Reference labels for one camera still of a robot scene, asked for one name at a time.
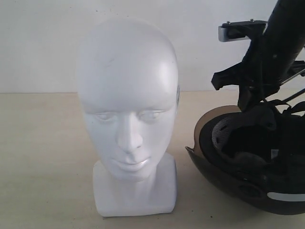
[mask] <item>mannequin chin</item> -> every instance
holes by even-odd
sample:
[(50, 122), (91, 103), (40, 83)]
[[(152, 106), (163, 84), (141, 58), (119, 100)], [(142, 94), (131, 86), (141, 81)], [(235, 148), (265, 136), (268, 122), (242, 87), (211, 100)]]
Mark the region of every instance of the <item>mannequin chin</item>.
[(111, 19), (82, 42), (76, 73), (84, 121), (101, 159), (93, 169), (98, 212), (171, 212), (176, 166), (165, 151), (179, 101), (171, 42), (144, 21)]

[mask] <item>black helmet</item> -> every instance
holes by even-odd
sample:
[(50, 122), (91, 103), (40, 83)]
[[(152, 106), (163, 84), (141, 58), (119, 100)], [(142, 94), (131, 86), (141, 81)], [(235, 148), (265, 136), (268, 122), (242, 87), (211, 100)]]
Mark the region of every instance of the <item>black helmet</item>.
[(234, 105), (207, 112), (194, 129), (194, 148), (186, 149), (199, 171), (220, 190), (267, 212), (301, 214), (305, 117), (293, 113), (305, 105), (281, 113), (276, 102), (260, 103), (247, 112)]

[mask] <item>mannequin head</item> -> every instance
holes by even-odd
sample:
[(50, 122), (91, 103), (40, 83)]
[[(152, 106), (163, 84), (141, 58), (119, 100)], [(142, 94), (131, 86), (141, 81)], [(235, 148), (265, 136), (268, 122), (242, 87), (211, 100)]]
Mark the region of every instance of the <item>mannequin head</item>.
[(146, 22), (110, 19), (82, 42), (76, 74), (101, 162), (117, 179), (146, 179), (169, 145), (179, 101), (172, 44)]

